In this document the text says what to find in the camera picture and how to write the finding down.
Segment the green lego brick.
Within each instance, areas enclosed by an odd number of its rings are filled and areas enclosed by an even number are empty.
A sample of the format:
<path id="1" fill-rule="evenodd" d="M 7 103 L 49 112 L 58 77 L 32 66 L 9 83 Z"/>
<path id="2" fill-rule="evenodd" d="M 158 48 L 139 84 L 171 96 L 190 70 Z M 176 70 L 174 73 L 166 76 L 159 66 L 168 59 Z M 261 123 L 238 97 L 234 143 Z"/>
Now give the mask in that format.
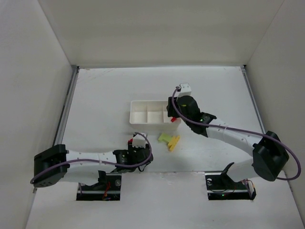
<path id="1" fill-rule="evenodd" d="M 170 144 L 172 142 L 172 136 L 166 133 L 161 133 L 161 135 L 158 138 L 159 142 L 164 142 L 166 144 Z"/>

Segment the yellow lego piece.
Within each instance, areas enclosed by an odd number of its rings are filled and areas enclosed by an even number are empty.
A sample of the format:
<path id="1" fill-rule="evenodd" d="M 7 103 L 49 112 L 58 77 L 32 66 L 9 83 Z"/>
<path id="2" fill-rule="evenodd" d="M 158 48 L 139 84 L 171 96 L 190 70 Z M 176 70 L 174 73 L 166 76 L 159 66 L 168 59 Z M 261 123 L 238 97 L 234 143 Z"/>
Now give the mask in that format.
<path id="1" fill-rule="evenodd" d="M 175 149 L 175 147 L 176 147 L 177 143 L 179 142 L 179 140 L 180 140 L 180 136 L 179 136 L 179 135 L 177 135 L 177 136 L 172 136 L 171 140 L 170 140 L 169 143 L 167 144 L 168 150 L 169 150 L 170 152 L 172 152 L 172 151 Z"/>

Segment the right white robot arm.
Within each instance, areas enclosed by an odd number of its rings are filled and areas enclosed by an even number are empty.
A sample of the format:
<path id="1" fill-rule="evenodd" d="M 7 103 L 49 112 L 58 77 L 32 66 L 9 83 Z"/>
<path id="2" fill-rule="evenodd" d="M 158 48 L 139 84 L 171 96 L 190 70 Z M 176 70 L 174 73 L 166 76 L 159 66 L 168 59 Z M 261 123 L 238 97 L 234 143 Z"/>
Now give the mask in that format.
<path id="1" fill-rule="evenodd" d="M 222 141 L 250 156 L 242 162 L 230 162 L 223 169 L 223 176 L 231 181 L 253 177 L 275 181 L 289 160 L 287 150 L 275 133 L 269 131 L 263 135 L 236 131 L 216 116 L 200 111 L 197 102 L 189 95 L 170 96 L 166 110 L 169 117 L 181 118 L 195 134 Z"/>

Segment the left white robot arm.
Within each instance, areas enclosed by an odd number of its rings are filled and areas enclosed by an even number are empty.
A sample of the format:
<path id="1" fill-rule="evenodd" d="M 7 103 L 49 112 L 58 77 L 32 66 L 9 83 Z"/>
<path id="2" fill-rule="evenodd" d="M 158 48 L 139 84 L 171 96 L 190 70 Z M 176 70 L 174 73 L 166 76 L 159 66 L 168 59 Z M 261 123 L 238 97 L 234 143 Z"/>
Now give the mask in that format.
<path id="1" fill-rule="evenodd" d="M 129 173 L 153 161 L 149 144 L 144 147 L 117 149 L 106 153 L 84 153 L 67 150 L 64 144 L 55 145 L 34 157 L 36 187 L 50 187 L 58 182 L 83 183 L 92 186 L 104 180 L 105 174 Z"/>

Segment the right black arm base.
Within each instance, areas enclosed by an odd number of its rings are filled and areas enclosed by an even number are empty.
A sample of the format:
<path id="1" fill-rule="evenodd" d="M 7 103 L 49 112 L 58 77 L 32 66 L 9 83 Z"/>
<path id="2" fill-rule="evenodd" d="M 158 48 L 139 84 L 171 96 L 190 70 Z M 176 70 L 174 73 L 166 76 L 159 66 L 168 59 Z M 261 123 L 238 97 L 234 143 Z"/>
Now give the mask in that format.
<path id="1" fill-rule="evenodd" d="M 205 183 L 208 200 L 250 200 L 256 197 L 256 189 L 251 180 L 239 182 L 229 178 L 227 172 L 234 163 L 230 163 L 222 171 L 205 172 Z"/>

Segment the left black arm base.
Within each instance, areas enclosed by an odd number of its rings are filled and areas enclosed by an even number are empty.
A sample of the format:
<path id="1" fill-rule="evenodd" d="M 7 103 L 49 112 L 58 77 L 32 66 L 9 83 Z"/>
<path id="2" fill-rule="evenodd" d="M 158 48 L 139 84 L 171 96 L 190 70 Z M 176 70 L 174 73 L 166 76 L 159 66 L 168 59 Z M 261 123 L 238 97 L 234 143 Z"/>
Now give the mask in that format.
<path id="1" fill-rule="evenodd" d="M 120 201 L 122 175 L 99 171 L 97 183 L 93 185 L 79 184 L 77 201 Z"/>

